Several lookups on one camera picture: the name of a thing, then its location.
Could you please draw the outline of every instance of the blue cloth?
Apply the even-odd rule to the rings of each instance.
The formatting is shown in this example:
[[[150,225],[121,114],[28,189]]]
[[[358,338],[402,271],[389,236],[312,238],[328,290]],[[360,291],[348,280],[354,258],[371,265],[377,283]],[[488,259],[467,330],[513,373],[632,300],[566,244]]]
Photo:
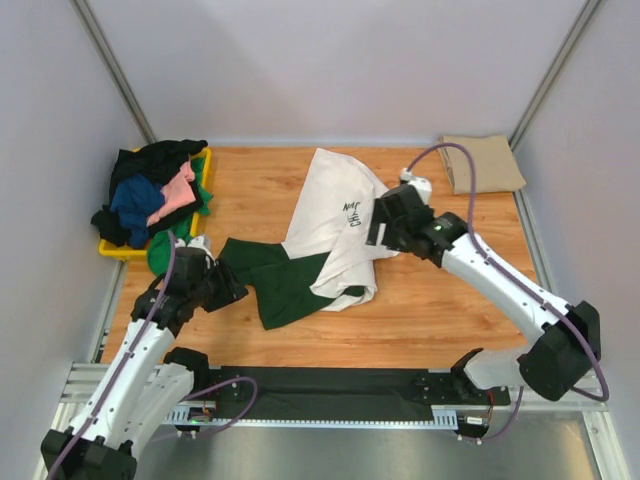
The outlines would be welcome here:
[[[147,217],[164,205],[161,188],[140,174],[118,183],[110,209],[118,214],[120,225],[131,230],[129,245],[133,248],[144,248],[149,240]]]

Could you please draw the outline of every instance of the gray floor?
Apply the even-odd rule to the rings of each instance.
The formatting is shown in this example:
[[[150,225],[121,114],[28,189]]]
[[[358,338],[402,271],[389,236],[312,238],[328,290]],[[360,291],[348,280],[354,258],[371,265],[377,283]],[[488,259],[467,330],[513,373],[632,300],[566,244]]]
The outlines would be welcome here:
[[[498,425],[504,414],[494,416]],[[171,432],[163,427],[162,432]],[[149,445],[137,480],[600,478],[579,414],[523,413],[506,437],[476,446],[450,432],[235,427]]]

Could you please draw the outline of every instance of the wooden table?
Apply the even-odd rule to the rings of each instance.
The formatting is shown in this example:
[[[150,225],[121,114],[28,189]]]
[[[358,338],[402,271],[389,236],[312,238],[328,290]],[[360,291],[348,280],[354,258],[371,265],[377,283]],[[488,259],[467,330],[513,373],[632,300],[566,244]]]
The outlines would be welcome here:
[[[369,166],[389,187],[421,151],[416,148],[332,148]],[[215,148],[212,215],[204,222],[213,253],[227,237],[284,240],[314,148]],[[438,154],[415,169],[433,184],[436,213],[466,218],[468,196],[454,196]],[[508,262],[535,278],[513,196],[479,195],[476,230]],[[463,281],[412,255],[375,262],[379,292],[364,305],[317,312],[265,331],[253,291],[222,310],[198,310],[174,346],[209,356],[212,365],[442,368],[476,347],[523,345],[522,335],[488,300]],[[130,321],[134,300],[153,276],[131,262],[102,357],[110,362]]]

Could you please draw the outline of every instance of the pink cloth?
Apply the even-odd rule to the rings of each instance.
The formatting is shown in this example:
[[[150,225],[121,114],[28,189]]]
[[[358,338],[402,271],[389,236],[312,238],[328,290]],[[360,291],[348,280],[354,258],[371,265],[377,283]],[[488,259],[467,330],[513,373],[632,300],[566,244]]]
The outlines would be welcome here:
[[[195,179],[196,174],[193,173],[191,162],[184,162],[176,176],[160,190],[164,196],[164,205],[147,217],[147,227],[158,223],[162,217],[166,217],[180,207],[195,202],[196,196],[189,185],[189,182]]]

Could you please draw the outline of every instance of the white t-shirt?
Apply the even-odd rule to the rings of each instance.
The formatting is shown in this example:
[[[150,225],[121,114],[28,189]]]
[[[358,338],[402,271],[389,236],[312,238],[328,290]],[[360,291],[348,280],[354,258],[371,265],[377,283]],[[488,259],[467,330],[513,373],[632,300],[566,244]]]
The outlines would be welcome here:
[[[398,255],[366,245],[373,200],[387,190],[355,158],[316,150],[282,246],[291,259],[330,252],[310,287],[315,295],[336,299],[323,310],[340,311],[371,300],[378,290],[373,260]],[[364,295],[341,296],[351,286],[363,286]]]

